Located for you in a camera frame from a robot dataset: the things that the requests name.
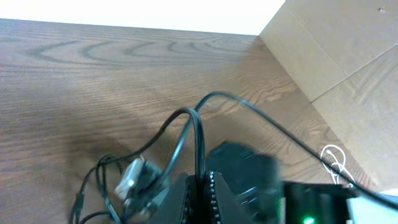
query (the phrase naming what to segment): white cable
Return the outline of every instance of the white cable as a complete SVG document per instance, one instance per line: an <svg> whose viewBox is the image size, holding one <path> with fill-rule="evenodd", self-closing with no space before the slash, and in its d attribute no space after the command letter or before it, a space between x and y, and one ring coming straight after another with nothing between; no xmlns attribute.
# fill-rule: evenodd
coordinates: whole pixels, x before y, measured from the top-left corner
<svg viewBox="0 0 398 224"><path fill-rule="evenodd" d="M340 163L340 162L338 161L337 157L328 149L329 147L335 148L335 149L337 149L337 150L339 150L339 151L341 152L341 154L343 155L343 163ZM336 174L336 173L333 172L331 169L327 168L327 166L325 165L325 163L322 163L322 165L324 166L324 168L326 169L326 171L330 174L330 177L331 177L331 179L332 179L332 181L333 181L334 184L339 184L339 176L340 176L340 173L341 173L341 172L346 172L346 173L348 174L348 176L351 178L351 180L353 180L353 182L355 182L354 177L351 175L351 173L350 173L350 172L347 170L347 168L345 167L345 165L346 165L346 154L344 153L344 151L343 151L340 147L338 147L338 146L336 146L336 145L334 145L334 144L329 144L329 145L325 146L325 147L322 149L321 154L320 154L320 157L321 157L321 158L323 157L323 154L324 154L324 153L328 154L329 156L331 156L331 157L335 160L335 161L334 161L332 164L330 164L330 165L331 165L331 166L338 166L338 169L339 169L339 173Z"/></svg>

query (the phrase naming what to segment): white wall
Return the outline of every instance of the white wall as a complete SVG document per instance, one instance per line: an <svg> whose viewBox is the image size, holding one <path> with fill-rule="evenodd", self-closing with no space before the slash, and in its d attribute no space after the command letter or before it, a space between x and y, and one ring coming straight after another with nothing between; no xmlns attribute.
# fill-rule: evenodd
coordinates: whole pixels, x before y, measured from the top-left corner
<svg viewBox="0 0 398 224"><path fill-rule="evenodd" d="M0 0L0 18L258 35L284 0Z"/></svg>

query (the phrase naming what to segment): green light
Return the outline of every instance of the green light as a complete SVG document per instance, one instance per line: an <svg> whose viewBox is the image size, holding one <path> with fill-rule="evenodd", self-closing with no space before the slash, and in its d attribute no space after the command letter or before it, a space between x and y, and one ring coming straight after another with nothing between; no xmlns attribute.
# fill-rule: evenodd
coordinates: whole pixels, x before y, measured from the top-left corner
<svg viewBox="0 0 398 224"><path fill-rule="evenodd" d="M315 219L313 219L312 217L307 217L307 218L304 218L303 223L304 224L314 224L315 223Z"/></svg>

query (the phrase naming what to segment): blurry black object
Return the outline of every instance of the blurry black object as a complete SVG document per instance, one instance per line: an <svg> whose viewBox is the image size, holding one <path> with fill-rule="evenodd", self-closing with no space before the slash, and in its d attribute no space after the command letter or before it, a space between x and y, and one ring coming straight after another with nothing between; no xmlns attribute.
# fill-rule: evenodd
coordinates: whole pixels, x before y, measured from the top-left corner
<svg viewBox="0 0 398 224"><path fill-rule="evenodd" d="M283 197L285 206L280 204ZM351 197L354 192L341 185L283 182L273 157L224 142L206 159L204 186L195 176L180 174L146 223L274 224L285 217L287 224L344 224Z"/></svg>

